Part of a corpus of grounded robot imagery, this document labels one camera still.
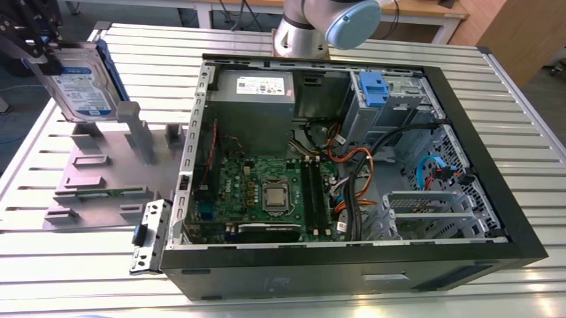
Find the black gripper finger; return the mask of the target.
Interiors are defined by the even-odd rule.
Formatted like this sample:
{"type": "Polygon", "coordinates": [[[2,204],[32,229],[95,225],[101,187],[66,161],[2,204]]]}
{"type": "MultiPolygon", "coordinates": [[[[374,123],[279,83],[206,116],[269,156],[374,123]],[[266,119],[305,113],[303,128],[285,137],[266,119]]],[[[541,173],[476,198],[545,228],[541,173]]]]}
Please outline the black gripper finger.
{"type": "Polygon", "coordinates": [[[54,50],[60,41],[59,4],[56,1],[20,1],[20,12],[31,56],[44,75],[59,75],[60,61],[54,50]]]}
{"type": "Polygon", "coordinates": [[[36,64],[31,56],[31,47],[26,42],[26,27],[23,16],[10,18],[2,13],[2,54],[22,63],[36,64]]]}

